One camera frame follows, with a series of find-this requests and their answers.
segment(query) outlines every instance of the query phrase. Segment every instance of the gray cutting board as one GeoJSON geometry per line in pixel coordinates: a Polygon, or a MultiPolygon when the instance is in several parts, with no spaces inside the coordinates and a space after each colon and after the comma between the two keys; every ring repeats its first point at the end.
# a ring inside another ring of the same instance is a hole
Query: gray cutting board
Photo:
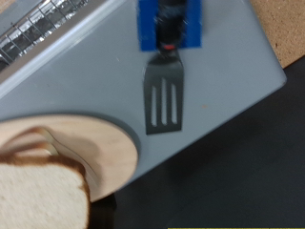
{"type": "Polygon", "coordinates": [[[153,53],[139,50],[136,6],[91,1],[1,72],[0,120],[69,113],[112,121],[139,149],[134,180],[284,85],[250,2],[203,1],[203,48],[180,52],[183,131],[145,135],[143,71],[153,53]]]}

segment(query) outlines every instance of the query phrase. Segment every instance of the cork surface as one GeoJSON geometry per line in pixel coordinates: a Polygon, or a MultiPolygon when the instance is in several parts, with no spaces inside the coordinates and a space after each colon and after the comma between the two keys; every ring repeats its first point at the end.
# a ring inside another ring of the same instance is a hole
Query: cork surface
{"type": "MultiPolygon", "coordinates": [[[[14,0],[0,0],[0,13],[14,0]]],[[[251,0],[283,68],[305,55],[305,0],[251,0]]]]}
{"type": "Polygon", "coordinates": [[[15,0],[0,0],[0,13],[10,6],[15,0]]]}

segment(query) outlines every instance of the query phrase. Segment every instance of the dark floor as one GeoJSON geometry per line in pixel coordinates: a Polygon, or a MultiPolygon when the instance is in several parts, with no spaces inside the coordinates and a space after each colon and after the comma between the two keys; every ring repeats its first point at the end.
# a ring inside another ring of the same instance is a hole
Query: dark floor
{"type": "Polygon", "coordinates": [[[304,227],[305,57],[285,73],[282,89],[115,193],[114,228],[304,227]]]}

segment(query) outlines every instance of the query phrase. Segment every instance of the spatula handle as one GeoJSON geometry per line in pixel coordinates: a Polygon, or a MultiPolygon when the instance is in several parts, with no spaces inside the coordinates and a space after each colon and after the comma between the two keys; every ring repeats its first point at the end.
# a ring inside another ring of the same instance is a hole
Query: spatula handle
{"type": "Polygon", "coordinates": [[[160,51],[176,50],[183,38],[187,0],[159,0],[157,47],[160,51]]]}

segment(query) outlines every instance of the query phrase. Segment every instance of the bread crust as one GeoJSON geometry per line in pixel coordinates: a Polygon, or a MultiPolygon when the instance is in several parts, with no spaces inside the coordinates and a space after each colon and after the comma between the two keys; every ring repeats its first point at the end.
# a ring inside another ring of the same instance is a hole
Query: bread crust
{"type": "Polygon", "coordinates": [[[0,164],[9,164],[12,166],[46,166],[46,165],[57,165],[62,166],[66,169],[75,171],[83,180],[83,185],[80,187],[87,197],[87,222],[86,228],[89,227],[89,219],[91,213],[91,203],[90,203],[90,190],[89,185],[85,179],[86,170],[85,167],[78,161],[71,159],[66,156],[16,156],[16,155],[0,155],[0,164]]]}

